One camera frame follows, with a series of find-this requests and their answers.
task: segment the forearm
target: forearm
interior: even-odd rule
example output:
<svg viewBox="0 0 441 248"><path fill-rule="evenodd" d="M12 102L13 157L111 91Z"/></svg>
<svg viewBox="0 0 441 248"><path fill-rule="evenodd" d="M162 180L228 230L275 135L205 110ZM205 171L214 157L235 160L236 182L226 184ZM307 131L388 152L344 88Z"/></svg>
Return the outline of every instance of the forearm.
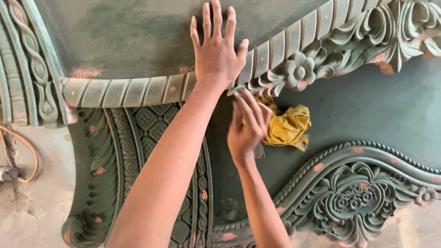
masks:
<svg viewBox="0 0 441 248"><path fill-rule="evenodd" d="M108 247L166 247L222 89L198 82L155 146L127 197Z"/></svg>
<svg viewBox="0 0 441 248"><path fill-rule="evenodd" d="M248 218L260 248L288 248L291 243L268 190L257 170L254 156L248 154L238 165Z"/></svg>

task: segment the left hand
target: left hand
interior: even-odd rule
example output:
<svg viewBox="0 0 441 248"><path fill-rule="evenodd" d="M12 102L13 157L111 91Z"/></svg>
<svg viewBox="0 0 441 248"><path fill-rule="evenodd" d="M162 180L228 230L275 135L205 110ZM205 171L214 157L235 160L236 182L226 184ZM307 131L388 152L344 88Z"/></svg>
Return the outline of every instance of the left hand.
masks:
<svg viewBox="0 0 441 248"><path fill-rule="evenodd" d="M197 23L191 19L190 34L193 40L196 58L196 78L198 82L219 82L222 90L236 80L245 66L248 52L248 40L243 40L234 51L234 31L236 29L236 13L233 7L228 8L227 29L222 37L222 14L219 0L212 0L213 5L213 36L211 36L211 20L209 4L203 5L204 44L200 45Z"/></svg>
<svg viewBox="0 0 441 248"><path fill-rule="evenodd" d="M233 119L228 131L227 142L236 166L243 166L247 158L254 159L253 149L268 133L273 111L260 102L246 89L235 93Z"/></svg>

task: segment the wood carving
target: wood carving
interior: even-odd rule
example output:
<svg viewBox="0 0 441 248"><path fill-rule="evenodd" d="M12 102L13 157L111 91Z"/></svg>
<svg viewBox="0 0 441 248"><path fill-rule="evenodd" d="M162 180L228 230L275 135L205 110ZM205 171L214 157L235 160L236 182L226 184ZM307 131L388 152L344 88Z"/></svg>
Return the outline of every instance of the wood carving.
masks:
<svg viewBox="0 0 441 248"><path fill-rule="evenodd" d="M175 103L133 109L80 109L81 123L69 128L71 133L80 129L85 136L89 157L81 152L84 144L77 145L74 139L78 136L74 135L77 182L71 213L61 231L68 245L91 248L106 243L130 188L180 107ZM85 179L88 185L82 187ZM209 244L212 214L211 171L204 141L169 247Z"/></svg>
<svg viewBox="0 0 441 248"><path fill-rule="evenodd" d="M70 130L81 129L91 160L77 160L76 187L89 179L87 192L75 191L71 214L62 228L66 243L72 247L105 244L130 187L179 109L180 104L81 109L82 122ZM204 141L169 247L255 247L248 219L213 226L212 192ZM280 218L290 235L313 231L345 246L365 248L396 210L409 203L427 206L440 198L440 192L440 170L378 143L345 142L313 156L273 203L282 210Z"/></svg>
<svg viewBox="0 0 441 248"><path fill-rule="evenodd" d="M0 97L4 120L48 128L76 122L75 110L67 107L60 94L60 66L54 66L55 51L49 50L53 48L49 45L51 41L41 39L47 31L35 3L1 0L0 16Z"/></svg>
<svg viewBox="0 0 441 248"><path fill-rule="evenodd" d="M232 91L278 96L314 80L376 63L400 71L413 56L440 56L440 5L425 1L329 0L247 54ZM75 107L134 107L186 100L194 72L144 79L63 78L66 102ZM118 95L118 98L106 97Z"/></svg>
<svg viewBox="0 0 441 248"><path fill-rule="evenodd" d="M366 63L397 73L413 56L441 55L440 12L439 4L427 1L329 0L251 50L228 89L278 96L284 87L300 91ZM196 83L194 71L139 79L67 78L33 0L1 0L0 15L0 97L8 123L55 128L77 121L75 107L184 101Z"/></svg>
<svg viewBox="0 0 441 248"><path fill-rule="evenodd" d="M108 231L123 202L122 154L115 123L108 109L82 109L79 115L84 135L89 141L87 149L93 158L89 175L81 175L91 178L87 186L89 198L79 213L70 214L61 233L72 247L99 247L107 240Z"/></svg>
<svg viewBox="0 0 441 248"><path fill-rule="evenodd" d="M288 54L282 64L261 77L238 82L232 92L244 87L268 96L278 96L283 87L302 91L315 79L347 74L367 63L378 64L385 74L398 73L402 62L413 56L439 56L440 35L439 5L393 0L352 16L305 49Z"/></svg>
<svg viewBox="0 0 441 248"><path fill-rule="evenodd" d="M314 231L367 247L408 203L440 199L441 171L373 142L346 142L313 156L273 199L288 234ZM223 237L234 237L224 241ZM248 219L213 227L212 247L253 247Z"/></svg>

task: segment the orange electrical cable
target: orange electrical cable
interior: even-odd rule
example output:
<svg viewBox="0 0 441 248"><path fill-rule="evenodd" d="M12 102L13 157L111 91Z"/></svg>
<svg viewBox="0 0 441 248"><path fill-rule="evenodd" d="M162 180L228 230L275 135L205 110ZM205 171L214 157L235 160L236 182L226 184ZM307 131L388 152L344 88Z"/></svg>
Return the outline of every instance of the orange electrical cable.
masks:
<svg viewBox="0 0 441 248"><path fill-rule="evenodd" d="M18 137L19 139L21 139L24 143L26 143L26 145L29 146L29 148L30 148L30 149L32 150L32 152L34 153L34 156L35 156L35 170L34 170L34 173L32 173L32 176L30 176L28 179L24 179L24 178L22 178L22 177L19 177L19 178L18 178L18 180L19 180L20 182L22 182L22 183L29 182L30 180L32 180L32 179L35 177L35 175L36 175L37 172L38 172L39 161L38 161L38 154L37 154L37 151L36 151L35 148L32 146L32 144L29 143L29 141L27 141L25 138L23 138L20 134L15 133L15 132L12 132L12 131L9 131L7 128L5 128L5 127L2 126L2 125L0 125L0 128L3 129L3 130L5 130L6 132L12 134L13 136ZM9 158L9 154L7 153L6 142L5 142L5 140L4 140L3 132L2 132L1 130L0 130L0 137L1 137L1 141L2 141L2 143L3 143L4 151L5 151L5 153L6 153L7 161L9 162L9 166L11 166L11 167L13 168L14 165L12 164L11 158Z"/></svg>

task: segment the yellow cloth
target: yellow cloth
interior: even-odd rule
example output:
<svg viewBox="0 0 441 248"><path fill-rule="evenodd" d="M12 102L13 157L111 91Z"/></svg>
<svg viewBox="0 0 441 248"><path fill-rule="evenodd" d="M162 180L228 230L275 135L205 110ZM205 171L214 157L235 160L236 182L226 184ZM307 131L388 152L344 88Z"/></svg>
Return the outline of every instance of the yellow cloth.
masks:
<svg viewBox="0 0 441 248"><path fill-rule="evenodd" d="M308 146L309 135L304 133L311 126L309 109L303 105L297 105L282 113L272 97L263 96L256 99L274 112L269 124L268 134L262 143L272 146L291 145L305 151Z"/></svg>

